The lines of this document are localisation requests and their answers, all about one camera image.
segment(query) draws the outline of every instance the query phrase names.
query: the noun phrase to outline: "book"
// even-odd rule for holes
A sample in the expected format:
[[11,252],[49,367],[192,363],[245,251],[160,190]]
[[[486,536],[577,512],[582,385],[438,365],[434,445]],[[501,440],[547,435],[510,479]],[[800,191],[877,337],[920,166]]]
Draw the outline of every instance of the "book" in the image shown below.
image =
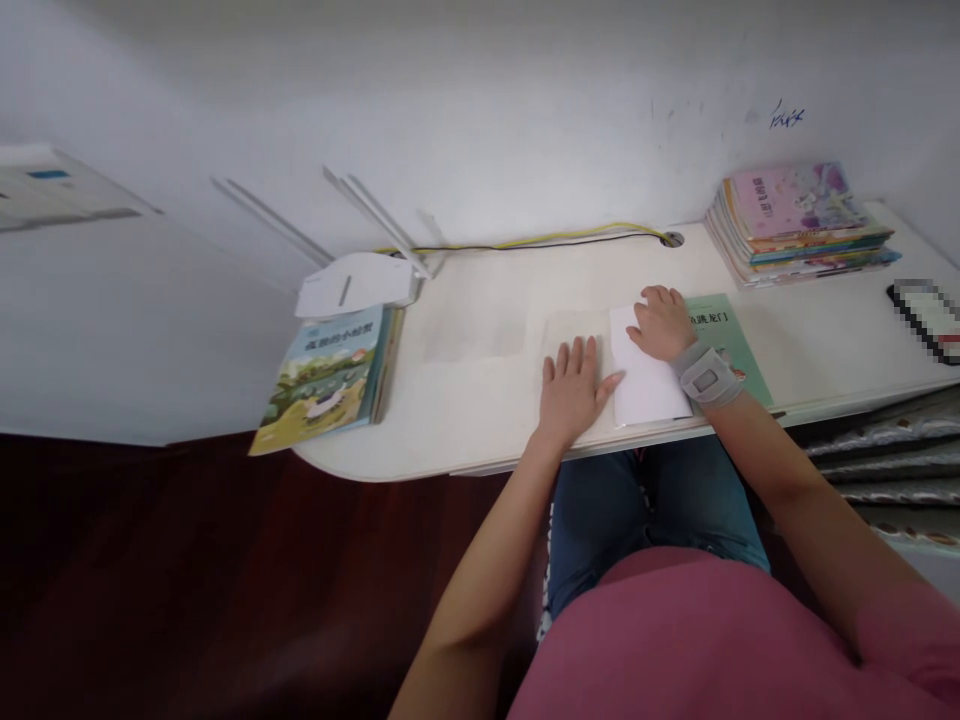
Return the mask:
[[[749,179],[756,201],[766,202],[770,200],[767,178],[782,178],[789,176],[790,172],[789,168],[779,168],[774,171],[740,173],[733,178],[726,178],[721,183],[713,205],[707,211],[706,226],[710,236],[731,275],[741,287],[770,287],[830,275],[868,272],[888,267],[901,257],[896,251],[885,247],[893,231],[873,220],[853,199],[839,163],[794,166],[792,172],[819,178],[821,184],[828,188],[828,194],[836,195],[839,190],[846,188],[844,198],[849,200],[850,207],[847,208],[846,221],[839,224],[853,223],[854,226],[823,225],[826,222],[824,218],[833,216],[822,213],[824,218],[817,217],[816,224],[813,218],[801,218],[801,224],[805,225],[803,229],[795,232],[770,234],[766,237],[755,234],[745,216],[750,212],[751,203],[756,203],[752,198],[741,202],[737,183],[742,187]],[[810,186],[810,182],[802,185],[803,188]],[[784,194],[783,187],[775,189],[780,195]],[[796,220],[785,213],[786,211],[781,214],[781,220]],[[766,228],[770,233],[778,229],[783,228]]]
[[[761,405],[771,406],[770,391],[727,296],[690,298],[687,310],[697,336],[716,349],[737,380]],[[614,365],[617,370],[626,371],[613,396],[617,425],[674,420],[699,414],[699,408],[691,405],[670,365],[650,357],[633,344],[626,333],[626,328],[631,325],[637,325],[632,305],[610,310]]]
[[748,253],[782,252],[794,248],[850,243],[866,238],[886,239],[893,234],[893,230],[870,217],[867,224],[853,228],[803,230],[765,238],[750,236],[749,229],[740,217],[733,182],[730,178],[725,179],[721,184],[714,207],[725,217],[733,237],[740,241],[740,245]]
[[731,180],[748,239],[860,228],[871,221],[838,162],[741,172]]
[[300,328],[280,366],[250,455],[379,419],[403,311],[377,305]]

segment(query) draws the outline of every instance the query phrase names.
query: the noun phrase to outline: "cable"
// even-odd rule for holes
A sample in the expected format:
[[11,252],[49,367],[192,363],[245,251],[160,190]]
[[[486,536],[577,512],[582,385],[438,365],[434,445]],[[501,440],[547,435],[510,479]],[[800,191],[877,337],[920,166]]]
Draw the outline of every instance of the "cable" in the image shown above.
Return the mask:
[[[644,225],[636,225],[635,223],[627,222],[615,222],[609,223],[608,225],[601,225],[600,227],[590,228],[589,230],[579,230],[575,232],[562,232],[562,233],[550,233],[549,235],[539,235],[537,237],[528,238],[526,240],[514,240],[512,242],[501,243],[500,245],[447,245],[442,247],[430,248],[430,247],[419,247],[413,248],[414,252],[438,252],[440,250],[512,250],[514,248],[525,247],[528,245],[534,245],[547,240],[557,240],[560,238],[582,238],[589,237],[590,235],[599,235],[605,230],[610,230],[612,228],[628,228],[631,230],[639,230],[637,233],[630,233],[628,235],[622,235],[619,237],[633,237],[635,235],[652,235],[653,237],[660,238],[663,242],[667,243],[668,246],[672,245],[673,242],[663,233],[659,233],[653,228],[648,228]],[[615,240],[617,238],[601,238],[608,240]],[[559,243],[562,245],[578,245],[581,243]],[[538,245],[538,247],[557,247],[557,245]],[[394,248],[380,248],[376,252],[386,253],[392,255],[396,252]]]
[[[573,245],[589,245],[595,242],[606,242],[607,240],[622,240],[623,238],[628,238],[628,237],[655,237],[663,240],[660,233],[636,232],[636,233],[627,233],[625,235],[614,235],[612,237],[606,237],[606,238],[593,238],[592,240],[579,240],[577,242],[572,242],[572,243],[553,243],[551,245],[508,244],[508,246],[506,247],[503,245],[457,245],[455,247],[414,248],[414,249],[418,253],[448,252],[451,250],[454,252],[458,250],[496,250],[498,252],[507,252],[510,250],[540,250],[542,248],[548,248],[548,247],[572,247]],[[388,254],[393,255],[394,257],[398,257],[400,256],[400,251],[392,250]]]

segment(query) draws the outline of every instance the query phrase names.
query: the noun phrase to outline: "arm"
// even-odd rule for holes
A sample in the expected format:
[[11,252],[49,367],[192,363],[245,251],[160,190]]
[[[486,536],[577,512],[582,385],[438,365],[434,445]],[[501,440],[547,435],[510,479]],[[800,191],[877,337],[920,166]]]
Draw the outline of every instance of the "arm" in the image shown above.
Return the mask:
[[597,343],[543,364],[540,424],[447,585],[390,718],[492,717],[506,631],[563,454],[622,377],[597,387]]
[[[697,339],[686,304],[662,286],[642,295],[648,304],[634,306],[642,332],[627,332],[645,353],[669,362]],[[859,651],[860,608],[894,586],[925,580],[873,533],[749,393],[703,410],[780,528],[834,629]]]

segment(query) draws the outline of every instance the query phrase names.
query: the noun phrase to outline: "phone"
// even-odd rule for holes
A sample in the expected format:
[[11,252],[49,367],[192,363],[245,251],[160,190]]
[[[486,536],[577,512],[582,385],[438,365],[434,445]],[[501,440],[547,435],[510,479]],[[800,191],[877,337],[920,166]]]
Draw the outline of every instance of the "phone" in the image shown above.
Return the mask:
[[894,280],[887,295],[934,357],[960,365],[960,312],[946,293],[931,280]]

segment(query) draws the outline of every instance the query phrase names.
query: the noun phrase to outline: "person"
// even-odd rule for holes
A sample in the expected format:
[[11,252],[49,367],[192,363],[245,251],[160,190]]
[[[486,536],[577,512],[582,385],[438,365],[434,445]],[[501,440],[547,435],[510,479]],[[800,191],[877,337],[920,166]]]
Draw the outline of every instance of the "person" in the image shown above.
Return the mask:
[[[641,294],[630,338],[671,364],[719,441],[661,446],[652,463],[631,452],[561,464],[621,377],[596,385],[594,338],[561,345],[544,361],[539,425],[450,580],[391,718],[493,716],[555,479],[554,621],[510,717],[960,717],[957,609],[731,382],[676,290]],[[770,577],[720,443],[826,621]]]

